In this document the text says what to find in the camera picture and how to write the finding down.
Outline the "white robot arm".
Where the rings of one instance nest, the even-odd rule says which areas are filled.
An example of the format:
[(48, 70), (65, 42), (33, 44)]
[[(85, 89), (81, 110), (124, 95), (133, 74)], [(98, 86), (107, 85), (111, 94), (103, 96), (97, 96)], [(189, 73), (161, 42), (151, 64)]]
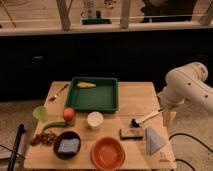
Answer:
[(172, 108), (188, 99), (213, 115), (213, 87), (205, 83), (207, 78), (208, 69), (200, 62), (170, 70), (166, 74), (166, 86), (160, 95), (161, 105)]

